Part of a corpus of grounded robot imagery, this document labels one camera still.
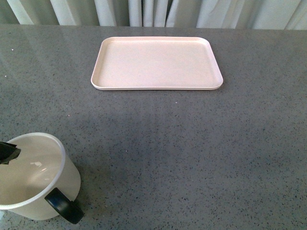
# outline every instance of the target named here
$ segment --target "white curtain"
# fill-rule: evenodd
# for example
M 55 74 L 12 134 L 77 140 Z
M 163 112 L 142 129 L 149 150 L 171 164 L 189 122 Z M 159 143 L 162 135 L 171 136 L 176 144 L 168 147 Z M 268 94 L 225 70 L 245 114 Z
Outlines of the white curtain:
M 307 29 L 307 0 L 0 0 L 0 23 Z

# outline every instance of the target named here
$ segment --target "mug handle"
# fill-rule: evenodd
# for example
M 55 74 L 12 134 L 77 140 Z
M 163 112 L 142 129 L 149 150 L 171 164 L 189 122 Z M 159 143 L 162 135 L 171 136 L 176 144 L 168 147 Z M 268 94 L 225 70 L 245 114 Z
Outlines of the mug handle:
M 45 197 L 45 200 L 72 224 L 77 224 L 84 216 L 82 210 L 73 201 L 70 201 L 58 188 L 54 188 Z

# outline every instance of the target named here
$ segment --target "gray countertop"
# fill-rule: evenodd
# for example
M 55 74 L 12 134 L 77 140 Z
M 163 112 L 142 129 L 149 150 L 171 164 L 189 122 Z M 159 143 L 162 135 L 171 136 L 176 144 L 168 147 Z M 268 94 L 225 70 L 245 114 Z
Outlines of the gray countertop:
M 198 36 L 214 91 L 95 89 L 111 36 Z M 0 136 L 59 138 L 85 212 L 0 229 L 306 229 L 307 31 L 0 25 Z

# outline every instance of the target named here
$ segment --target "rectangular tray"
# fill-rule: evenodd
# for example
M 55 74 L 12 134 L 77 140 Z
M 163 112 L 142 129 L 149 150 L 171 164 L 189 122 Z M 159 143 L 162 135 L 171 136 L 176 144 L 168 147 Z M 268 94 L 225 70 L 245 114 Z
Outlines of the rectangular tray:
M 203 38 L 110 37 L 91 82 L 99 90 L 214 90 L 223 77 Z

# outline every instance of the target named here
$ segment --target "white mug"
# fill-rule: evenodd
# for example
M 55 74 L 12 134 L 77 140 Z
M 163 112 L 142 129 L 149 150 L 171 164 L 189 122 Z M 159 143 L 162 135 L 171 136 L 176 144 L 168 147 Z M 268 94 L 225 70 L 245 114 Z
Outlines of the white mug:
M 80 174 L 59 139 L 46 133 L 29 133 L 8 143 L 20 155 L 0 165 L 0 210 L 33 220 L 61 214 L 77 223 L 84 213 L 74 204 L 81 185 Z

